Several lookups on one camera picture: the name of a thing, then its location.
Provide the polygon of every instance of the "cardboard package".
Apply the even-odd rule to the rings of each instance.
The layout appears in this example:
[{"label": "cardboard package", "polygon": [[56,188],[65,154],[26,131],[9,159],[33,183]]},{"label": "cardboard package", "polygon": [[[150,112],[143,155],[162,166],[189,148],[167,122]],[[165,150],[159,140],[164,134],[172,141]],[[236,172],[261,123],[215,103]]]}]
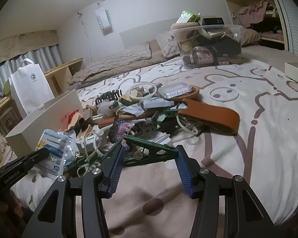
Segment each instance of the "cardboard package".
[{"label": "cardboard package", "polygon": [[45,129],[56,132],[67,129],[68,116],[74,111],[83,113],[75,90],[44,103],[30,113],[8,133],[6,140],[18,157],[28,155],[35,151]]}]

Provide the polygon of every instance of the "white ring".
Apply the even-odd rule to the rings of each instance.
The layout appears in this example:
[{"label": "white ring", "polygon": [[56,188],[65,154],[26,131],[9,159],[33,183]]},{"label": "white ring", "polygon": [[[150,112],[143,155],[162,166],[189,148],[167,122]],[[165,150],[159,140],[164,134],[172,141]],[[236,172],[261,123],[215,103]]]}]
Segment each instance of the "white ring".
[{"label": "white ring", "polygon": [[[234,91],[235,92],[235,96],[232,97],[232,98],[229,98],[229,99],[222,99],[222,98],[215,98],[215,97],[213,97],[211,93],[213,91],[217,90],[217,89],[220,89],[220,88],[227,88],[227,89],[230,89],[230,90]],[[210,96],[210,98],[212,98],[213,100],[216,100],[216,101],[228,102],[228,101],[232,101],[232,100],[236,99],[238,97],[238,92],[235,89],[231,88],[231,87],[216,87],[216,88],[214,88],[214,89],[212,89],[210,91],[209,96]]]},{"label": "white ring", "polygon": [[[132,96],[130,94],[130,92],[132,91],[132,89],[134,89],[137,86],[143,85],[143,84],[145,84],[145,85],[151,85],[152,87],[154,87],[154,92],[151,93],[151,94],[148,94],[147,96],[144,96],[144,97],[134,97],[134,96]],[[153,83],[151,83],[151,82],[139,82],[139,83],[135,83],[134,85],[132,85],[130,87],[130,89],[128,90],[128,95],[130,96],[130,98],[132,98],[134,100],[141,100],[141,99],[148,99],[148,98],[153,97],[156,94],[156,92],[157,92],[157,87]]]}]

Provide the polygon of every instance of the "sliding closet door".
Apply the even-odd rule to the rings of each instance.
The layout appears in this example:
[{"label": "sliding closet door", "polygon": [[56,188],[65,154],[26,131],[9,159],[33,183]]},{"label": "sliding closet door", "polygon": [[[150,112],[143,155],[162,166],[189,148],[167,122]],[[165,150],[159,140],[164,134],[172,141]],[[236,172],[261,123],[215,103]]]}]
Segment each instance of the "sliding closet door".
[{"label": "sliding closet door", "polygon": [[298,54],[298,7],[293,0],[278,0],[285,19],[289,51]]}]

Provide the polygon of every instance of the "ceiling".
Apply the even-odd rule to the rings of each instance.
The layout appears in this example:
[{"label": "ceiling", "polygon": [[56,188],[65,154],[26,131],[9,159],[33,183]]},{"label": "ceiling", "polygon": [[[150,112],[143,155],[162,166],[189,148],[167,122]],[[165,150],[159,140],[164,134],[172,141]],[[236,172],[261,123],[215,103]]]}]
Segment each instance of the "ceiling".
[{"label": "ceiling", "polygon": [[8,0],[0,11],[0,40],[30,31],[56,29],[99,0]]}]

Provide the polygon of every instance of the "clutter pile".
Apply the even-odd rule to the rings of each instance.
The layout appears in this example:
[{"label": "clutter pile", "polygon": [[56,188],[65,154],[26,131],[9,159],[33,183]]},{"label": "clutter pile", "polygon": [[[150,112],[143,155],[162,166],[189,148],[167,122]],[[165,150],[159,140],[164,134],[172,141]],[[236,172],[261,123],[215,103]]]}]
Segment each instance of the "clutter pile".
[{"label": "clutter pile", "polygon": [[[64,132],[45,130],[37,150],[46,147],[50,156],[35,169],[51,178],[84,176],[113,155],[118,144],[125,149],[124,166],[142,165],[150,157],[149,149],[135,145],[126,135],[172,147],[171,136],[179,131],[199,136],[213,128],[235,135],[239,120],[231,109],[200,102],[197,86],[135,83],[126,93],[100,94],[83,114],[71,113]],[[168,150],[159,149],[157,155],[168,158]]]}]

